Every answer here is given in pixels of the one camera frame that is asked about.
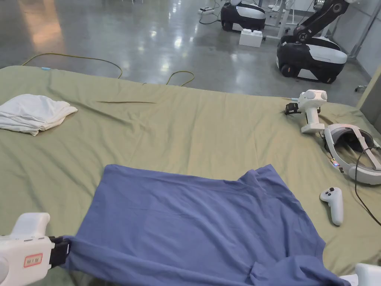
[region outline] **bed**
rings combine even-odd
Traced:
[[[327,243],[323,260],[329,270],[345,275],[358,262],[381,260],[381,228],[355,198],[353,181],[334,169],[318,135],[300,132],[303,114],[283,113],[283,98],[20,66],[1,69],[0,85],[0,104],[31,93],[78,108],[36,137],[0,130],[1,234],[10,233],[24,212],[48,212],[47,235],[74,235],[107,164],[227,180],[272,164]],[[354,107],[327,103],[320,120],[357,125],[381,142]],[[332,186],[343,190],[341,227],[332,224],[327,204],[319,200]],[[381,218],[381,186],[359,185],[359,193]],[[55,268],[38,284],[93,283],[101,282]]]

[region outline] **red label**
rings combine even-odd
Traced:
[[[42,262],[42,253],[25,257],[24,268],[38,265]]]

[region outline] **white box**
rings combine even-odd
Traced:
[[[251,30],[243,29],[239,39],[239,44],[259,48],[261,46],[262,38],[263,36],[261,31],[252,32]]]

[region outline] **shiny floor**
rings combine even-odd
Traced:
[[[123,69],[122,79],[137,82],[165,84],[173,72],[188,70],[196,76],[188,87],[286,97],[324,89],[328,101],[356,105],[361,94],[354,89],[367,83],[356,64],[347,63],[332,85],[285,78],[275,64],[276,40],[260,48],[240,46],[239,33],[223,31],[219,22],[199,23],[197,10],[213,5],[212,0],[1,0],[0,67],[39,53],[66,53],[112,61]],[[202,21],[215,18],[206,15]],[[273,30],[265,28],[268,34]],[[61,56],[41,56],[28,65],[119,75],[105,62]],[[177,74],[170,84],[189,77]]]

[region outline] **white controller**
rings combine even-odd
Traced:
[[[327,202],[331,208],[332,222],[340,226],[344,220],[343,194],[337,187],[326,189],[320,194],[320,199]]]

